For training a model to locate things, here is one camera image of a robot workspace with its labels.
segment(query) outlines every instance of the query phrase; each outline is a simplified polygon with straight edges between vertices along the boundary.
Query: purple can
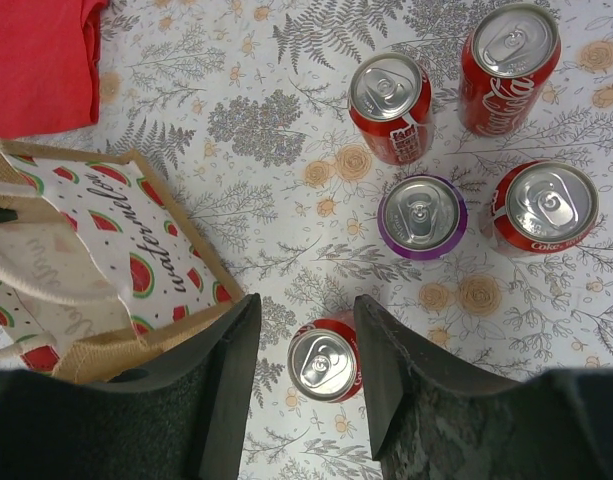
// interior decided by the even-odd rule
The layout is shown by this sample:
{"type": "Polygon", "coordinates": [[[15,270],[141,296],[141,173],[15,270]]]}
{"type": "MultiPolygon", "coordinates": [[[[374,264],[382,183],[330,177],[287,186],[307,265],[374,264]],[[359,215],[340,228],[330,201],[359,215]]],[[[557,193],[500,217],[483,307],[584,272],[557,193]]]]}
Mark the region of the purple can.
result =
{"type": "Polygon", "coordinates": [[[435,260],[464,236],[468,214],[457,188],[434,175],[399,182],[379,204],[377,225],[386,245],[411,260],[435,260]]]}

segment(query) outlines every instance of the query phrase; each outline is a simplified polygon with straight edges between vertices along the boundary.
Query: red fabric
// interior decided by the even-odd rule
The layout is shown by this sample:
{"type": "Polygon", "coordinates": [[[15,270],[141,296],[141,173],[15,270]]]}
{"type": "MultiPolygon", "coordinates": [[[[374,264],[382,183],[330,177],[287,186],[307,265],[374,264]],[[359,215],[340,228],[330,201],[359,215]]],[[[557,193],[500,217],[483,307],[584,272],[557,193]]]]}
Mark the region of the red fabric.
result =
{"type": "Polygon", "coordinates": [[[100,19],[108,0],[0,0],[0,137],[99,117],[100,19]]]}

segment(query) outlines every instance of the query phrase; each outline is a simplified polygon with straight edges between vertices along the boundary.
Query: can rim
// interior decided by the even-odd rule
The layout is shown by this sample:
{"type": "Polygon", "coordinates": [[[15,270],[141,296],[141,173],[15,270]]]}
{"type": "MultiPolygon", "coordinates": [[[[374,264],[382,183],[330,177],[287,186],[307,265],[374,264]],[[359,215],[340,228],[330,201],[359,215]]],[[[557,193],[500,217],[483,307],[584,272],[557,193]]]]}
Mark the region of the can rim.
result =
{"type": "Polygon", "coordinates": [[[597,215],[599,214],[599,193],[597,191],[597,187],[595,186],[593,181],[590,179],[590,177],[586,175],[586,173],[581,171],[580,169],[572,167],[570,165],[566,165],[565,163],[545,161],[545,162],[535,163],[531,165],[530,167],[525,168],[524,170],[520,172],[519,175],[517,175],[515,178],[511,180],[510,184],[508,184],[508,190],[506,191],[506,197],[504,199],[505,204],[506,205],[509,204],[510,195],[513,192],[517,182],[519,182],[522,178],[528,175],[529,172],[532,172],[535,169],[547,168],[547,167],[561,168],[563,170],[567,170],[568,172],[575,174],[582,181],[584,186],[588,189],[588,193],[590,195],[590,200],[591,200],[591,206],[590,206],[588,215],[584,223],[581,223],[579,227],[577,227],[573,232],[571,232],[565,237],[558,238],[557,240],[544,240],[541,237],[536,237],[526,232],[526,230],[524,230],[524,228],[522,228],[517,223],[513,215],[510,215],[510,211],[507,212],[506,216],[508,217],[510,224],[517,230],[517,232],[521,236],[526,237],[529,240],[532,240],[534,242],[543,243],[544,245],[556,245],[558,243],[566,242],[568,240],[572,240],[573,238],[577,237],[578,235],[586,231],[586,229],[597,219],[597,215]]]}
{"type": "MultiPolygon", "coordinates": [[[[348,106],[353,107],[359,116],[367,120],[370,120],[371,122],[387,123],[387,122],[392,122],[394,119],[401,117],[401,114],[394,115],[389,118],[369,117],[365,115],[359,108],[357,108],[357,102],[355,102],[356,87],[357,87],[357,82],[359,81],[359,75],[362,72],[364,72],[370,64],[375,63],[379,60],[384,60],[384,59],[389,59],[389,58],[401,60],[402,62],[406,63],[409,67],[411,67],[411,69],[415,69],[417,71],[417,74],[420,79],[422,78],[422,71],[417,65],[417,63],[412,58],[407,57],[406,55],[403,55],[401,53],[397,53],[397,52],[380,53],[379,55],[375,55],[373,57],[370,57],[364,60],[359,65],[359,67],[357,67],[357,70],[355,70],[355,73],[353,74],[353,77],[350,80],[350,86],[348,87],[348,106]]],[[[422,88],[421,88],[421,80],[420,80],[420,82],[418,82],[417,88],[415,88],[415,94],[409,97],[412,100],[408,100],[406,102],[406,107],[402,107],[402,109],[406,111],[411,106],[415,105],[415,103],[417,103],[417,101],[419,100],[421,93],[422,93],[422,88]]]]}
{"type": "Polygon", "coordinates": [[[355,377],[357,376],[357,358],[355,356],[355,352],[353,351],[352,346],[344,337],[342,337],[337,332],[325,329],[326,335],[330,335],[331,337],[334,337],[337,341],[340,341],[341,343],[348,345],[348,351],[352,354],[354,358],[354,361],[352,362],[352,374],[349,376],[349,379],[347,380],[346,384],[344,384],[344,388],[339,390],[339,392],[336,392],[335,394],[328,394],[328,395],[316,394],[312,392],[311,390],[308,390],[306,387],[304,387],[299,381],[299,379],[297,378],[297,375],[295,373],[294,353],[295,353],[295,350],[298,344],[300,344],[304,340],[307,340],[309,337],[312,337],[313,335],[319,333],[318,331],[321,331],[321,330],[322,330],[321,328],[313,328],[312,330],[308,330],[304,332],[303,334],[301,334],[299,337],[297,337],[297,339],[294,342],[291,342],[291,345],[288,348],[288,365],[287,365],[288,376],[290,377],[290,380],[293,382],[293,385],[295,386],[295,388],[299,390],[300,393],[307,396],[308,398],[312,400],[330,402],[330,401],[334,401],[334,400],[337,400],[338,398],[343,397],[344,395],[348,393],[348,391],[351,388],[353,388],[353,384],[355,383],[355,377]]]}
{"type": "Polygon", "coordinates": [[[559,29],[557,28],[557,22],[555,22],[555,18],[550,14],[548,10],[546,10],[545,8],[539,7],[537,5],[533,5],[531,3],[511,3],[508,5],[503,5],[501,7],[496,8],[491,13],[486,15],[483,19],[481,19],[480,22],[477,24],[477,27],[475,27],[475,30],[473,32],[473,37],[470,43],[471,43],[471,50],[473,52],[473,58],[475,59],[475,63],[477,63],[479,68],[484,70],[486,73],[493,75],[495,78],[514,79],[514,78],[526,77],[528,75],[535,73],[540,68],[542,68],[544,64],[547,63],[548,60],[552,58],[553,53],[555,52],[555,49],[557,48],[557,45],[560,43],[560,38],[559,38],[559,29]],[[482,63],[480,55],[479,55],[479,51],[475,48],[475,40],[478,38],[479,34],[481,33],[481,30],[484,27],[485,23],[488,23],[495,17],[502,15],[509,10],[532,10],[533,12],[541,15],[542,18],[545,20],[545,22],[548,24],[548,27],[550,28],[551,33],[553,33],[553,41],[551,42],[551,46],[548,50],[548,53],[544,55],[544,60],[539,62],[539,64],[535,68],[528,70],[526,72],[522,72],[517,75],[499,75],[498,72],[494,72],[493,70],[491,70],[490,68],[488,68],[486,65],[482,63]]]}
{"type": "Polygon", "coordinates": [[[423,254],[423,253],[432,252],[433,250],[440,248],[444,246],[447,242],[449,242],[452,236],[454,235],[454,233],[459,229],[459,226],[461,224],[462,214],[463,214],[462,208],[461,208],[462,200],[463,200],[463,197],[461,196],[461,193],[452,184],[450,184],[447,180],[444,180],[443,178],[436,177],[434,175],[426,175],[426,174],[411,175],[410,177],[404,178],[401,182],[395,185],[391,189],[391,191],[388,193],[388,195],[386,195],[382,199],[382,204],[380,205],[380,209],[379,209],[380,212],[378,216],[380,222],[378,223],[383,224],[384,232],[388,235],[390,241],[393,242],[395,245],[397,245],[399,248],[407,250],[411,253],[423,254]],[[410,183],[410,182],[417,181],[417,180],[429,180],[435,185],[442,188],[443,191],[450,194],[450,197],[454,202],[454,207],[455,207],[455,212],[456,212],[455,220],[449,232],[446,233],[446,235],[444,236],[444,238],[442,238],[440,242],[435,243],[432,246],[427,247],[427,248],[411,248],[410,245],[402,244],[401,242],[397,241],[395,237],[391,234],[390,229],[387,226],[386,220],[383,218],[386,212],[386,206],[388,205],[388,202],[390,201],[391,197],[395,194],[395,192],[397,192],[397,190],[402,188],[403,185],[410,183]]]}

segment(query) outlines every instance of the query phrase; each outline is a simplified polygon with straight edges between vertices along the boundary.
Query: soda can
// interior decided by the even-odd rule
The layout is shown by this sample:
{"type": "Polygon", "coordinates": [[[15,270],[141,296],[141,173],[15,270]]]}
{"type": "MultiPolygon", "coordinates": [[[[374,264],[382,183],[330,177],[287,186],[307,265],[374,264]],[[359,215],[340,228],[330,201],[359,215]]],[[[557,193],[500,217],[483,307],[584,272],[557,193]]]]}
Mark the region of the soda can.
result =
{"type": "Polygon", "coordinates": [[[480,229],[508,257],[556,253],[581,242],[595,226],[599,194],[569,165],[535,161],[511,170],[482,211],[480,229]]]}
{"type": "Polygon", "coordinates": [[[375,156],[412,163],[433,143],[435,119],[428,75],[412,59],[384,53],[362,63],[350,82],[348,107],[375,156]]]}
{"type": "Polygon", "coordinates": [[[412,175],[395,185],[379,204],[377,226],[386,245],[411,260],[434,260],[464,236],[464,198],[447,180],[412,175]]]}
{"type": "Polygon", "coordinates": [[[288,374],[308,398],[343,402],[362,388],[353,312],[301,327],[288,347],[288,374]]]}
{"type": "Polygon", "coordinates": [[[525,3],[482,20],[462,49],[459,119],[476,135],[506,135],[530,113],[561,54],[557,24],[525,3]]]}

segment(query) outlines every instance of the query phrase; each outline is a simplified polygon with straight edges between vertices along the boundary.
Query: red soda can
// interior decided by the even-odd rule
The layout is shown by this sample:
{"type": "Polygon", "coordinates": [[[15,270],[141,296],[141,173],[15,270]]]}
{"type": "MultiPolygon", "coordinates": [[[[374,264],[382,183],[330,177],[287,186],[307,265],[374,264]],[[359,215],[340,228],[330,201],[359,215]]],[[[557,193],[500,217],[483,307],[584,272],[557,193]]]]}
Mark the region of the red soda can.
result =
{"type": "Polygon", "coordinates": [[[353,312],[301,327],[288,347],[288,374],[313,400],[343,402],[362,388],[353,312]]]}
{"type": "Polygon", "coordinates": [[[459,119],[476,135],[498,136],[526,119],[561,54],[557,24],[526,3],[486,16],[462,50],[459,119]]]}
{"type": "Polygon", "coordinates": [[[350,118],[375,156],[403,165],[419,160],[435,135],[433,95],[424,69],[399,53],[362,63],[350,82],[350,118]]]}
{"type": "Polygon", "coordinates": [[[508,257],[556,253],[581,242],[595,226],[599,194],[581,170],[536,161],[511,170],[482,211],[480,229],[508,257]]]}

